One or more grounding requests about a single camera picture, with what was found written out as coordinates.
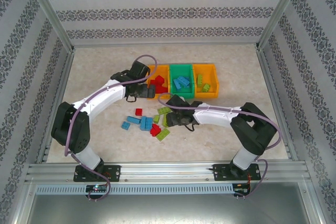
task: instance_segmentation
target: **blue lego brick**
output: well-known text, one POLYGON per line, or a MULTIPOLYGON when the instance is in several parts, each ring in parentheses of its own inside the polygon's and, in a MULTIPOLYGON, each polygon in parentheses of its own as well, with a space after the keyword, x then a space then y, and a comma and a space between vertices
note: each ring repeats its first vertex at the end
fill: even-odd
POLYGON ((142 130, 142 131, 145 131, 146 129, 145 129, 145 127, 146 127, 146 116, 142 116, 141 117, 141 123, 140 123, 140 129, 142 130))
POLYGON ((175 84, 175 86, 176 86, 176 89, 177 89, 177 90, 180 90, 180 89, 181 89, 181 85, 180 85, 180 83, 178 82, 178 80, 177 80, 177 79, 174 79, 173 81, 174 81, 174 84, 175 84))
POLYGON ((130 127, 130 123, 128 123, 128 122, 123 122, 122 123, 122 125, 121 125, 121 127, 124 129, 124 130, 127 130, 128 131, 128 128, 130 127))
POLYGON ((185 79, 187 79, 190 82, 190 79, 188 76, 184 76, 185 79))
POLYGON ((152 129, 153 118, 146 118, 145 130, 150 131, 152 129))
POLYGON ((185 88, 190 84, 190 82, 185 79, 183 76, 179 76, 177 78, 177 80, 179 81, 179 83, 181 83, 185 88))
POLYGON ((134 118, 132 116, 128 116, 127 117, 127 121, 130 123, 135 123, 135 124, 140 124, 141 120, 138 118, 134 118))

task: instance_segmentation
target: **mounting plate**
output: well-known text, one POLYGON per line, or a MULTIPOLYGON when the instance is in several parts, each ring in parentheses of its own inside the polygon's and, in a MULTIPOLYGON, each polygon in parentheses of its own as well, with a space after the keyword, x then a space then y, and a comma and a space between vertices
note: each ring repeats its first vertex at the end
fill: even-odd
MULTIPOLYGON (((104 165, 102 175, 107 177, 110 182, 119 182, 120 178, 120 165, 104 165)), ((105 180, 98 177, 83 168, 80 165, 76 166, 74 174, 74 182, 104 182, 105 180)))
POLYGON ((214 164, 212 166, 212 168, 214 170, 218 170, 218 171, 221 172, 221 174, 214 172, 215 181, 248 180, 247 174, 250 174, 251 180, 260 180, 261 179, 261 175, 260 175, 260 170, 259 170, 259 165, 258 164, 251 164, 247 168, 247 170, 246 170, 246 176, 245 177, 241 177, 241 178, 236 178, 234 175, 231 174, 230 165, 229 164, 214 164))

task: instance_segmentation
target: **beige surface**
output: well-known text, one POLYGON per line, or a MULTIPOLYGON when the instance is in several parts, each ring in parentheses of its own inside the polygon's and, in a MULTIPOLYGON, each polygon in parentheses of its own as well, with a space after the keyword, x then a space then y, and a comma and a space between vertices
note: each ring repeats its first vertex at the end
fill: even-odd
MULTIPOLYGON (((159 63, 215 63, 220 84, 219 97, 203 100, 212 105, 242 106, 253 102, 275 120, 264 78, 253 45, 239 46, 137 46, 110 48, 81 48, 76 50, 64 100, 73 103, 88 96, 118 71, 129 69, 142 54, 155 56, 159 63)), ((151 59, 142 60, 151 64, 151 59)), ((149 132, 132 124, 128 131, 120 126, 135 108, 144 115, 154 116, 162 106, 157 101, 138 99, 113 104, 99 114, 91 127, 92 148, 105 162, 141 161, 214 161, 231 160, 241 144, 231 128, 199 125, 195 132, 183 126, 169 128, 171 134, 162 142, 149 132)), ((267 159, 288 158, 283 143, 265 152, 267 159)), ((51 144, 50 163, 74 162, 64 157, 64 147, 55 140, 51 144)))

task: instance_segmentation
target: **green lego brick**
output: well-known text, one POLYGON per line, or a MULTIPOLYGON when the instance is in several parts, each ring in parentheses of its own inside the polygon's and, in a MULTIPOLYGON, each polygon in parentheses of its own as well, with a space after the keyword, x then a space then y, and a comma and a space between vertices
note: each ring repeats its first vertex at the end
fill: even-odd
POLYGON ((159 123, 159 120, 160 120, 160 115, 155 115, 153 122, 154 123, 159 123))
POLYGON ((168 107, 163 107, 163 108, 159 108, 158 109, 158 113, 159 115, 162 115, 162 114, 166 114, 166 113, 169 113, 171 112, 172 110, 168 107))
POLYGON ((203 79, 202 75, 201 75, 201 74, 198 74, 198 75, 197 75, 197 86, 198 86, 198 87, 201 87, 201 86, 202 86, 202 79, 203 79))
POLYGON ((202 92, 208 92, 209 89, 210 89, 210 85, 209 85, 208 83, 206 83, 206 84, 204 85, 204 87, 202 88, 202 92))
POLYGON ((167 114, 163 115, 162 125, 166 128, 168 127, 168 125, 167 125, 167 114))
POLYGON ((166 136, 168 136, 168 134, 170 133, 170 131, 168 129, 163 129, 157 136, 156 138, 159 141, 162 141, 166 136))

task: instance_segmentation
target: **orange bin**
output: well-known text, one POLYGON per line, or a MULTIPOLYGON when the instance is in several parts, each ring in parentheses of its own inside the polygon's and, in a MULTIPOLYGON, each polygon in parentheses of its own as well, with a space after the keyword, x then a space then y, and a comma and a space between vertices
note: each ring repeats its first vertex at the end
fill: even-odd
MULTIPOLYGON (((150 68, 151 73, 152 73, 154 71, 155 65, 149 65, 148 67, 150 68)), ((157 76, 162 76, 164 78, 164 83, 162 86, 168 88, 168 92, 170 92, 169 65, 158 65, 157 66, 155 74, 147 79, 148 87, 149 87, 149 83, 151 82, 151 80, 155 80, 157 76)), ((160 94, 155 94, 154 99, 157 99, 159 95, 160 94)), ((161 99, 170 99, 170 95, 165 94, 161 96, 161 99)))
POLYGON ((214 64, 193 64, 195 81, 195 98, 217 98, 219 92, 219 82, 217 79, 216 67, 214 64), (202 75, 202 85, 198 87, 197 76, 202 75), (202 92, 205 84, 210 85, 208 92, 202 92))

